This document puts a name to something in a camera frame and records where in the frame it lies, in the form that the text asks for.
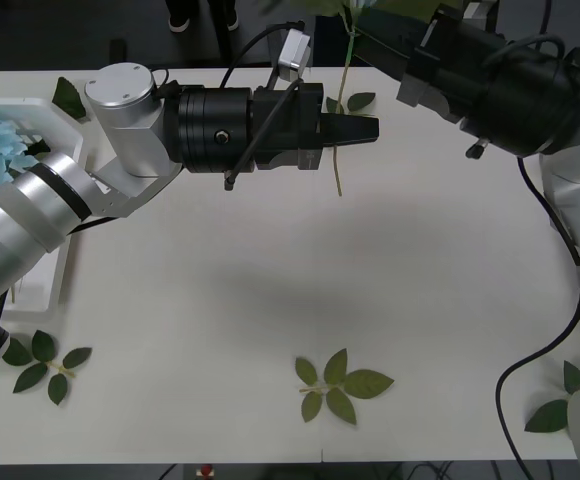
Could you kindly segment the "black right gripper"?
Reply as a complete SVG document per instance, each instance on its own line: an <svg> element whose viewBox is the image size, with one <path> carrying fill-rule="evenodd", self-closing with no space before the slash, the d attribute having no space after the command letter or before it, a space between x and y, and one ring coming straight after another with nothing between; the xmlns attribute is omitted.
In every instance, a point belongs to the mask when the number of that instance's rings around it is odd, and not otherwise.
<svg viewBox="0 0 580 480"><path fill-rule="evenodd" d="M358 58L386 75L402 75L398 101L423 106L451 123L466 123L474 105L457 50L461 24L460 11L446 5L437 7L427 23L401 15L364 15L358 27L366 36L358 40Z"/></svg>

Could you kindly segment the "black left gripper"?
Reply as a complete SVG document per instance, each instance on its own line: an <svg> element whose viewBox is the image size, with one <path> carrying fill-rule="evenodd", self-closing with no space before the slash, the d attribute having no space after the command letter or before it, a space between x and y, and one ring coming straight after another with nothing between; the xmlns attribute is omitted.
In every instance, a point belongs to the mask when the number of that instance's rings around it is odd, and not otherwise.
<svg viewBox="0 0 580 480"><path fill-rule="evenodd" d="M323 85L302 83L283 102L263 141L253 154L258 170L297 167L317 170L323 146L350 146L375 142L379 119L322 112ZM321 129L329 130L321 134Z"/></svg>

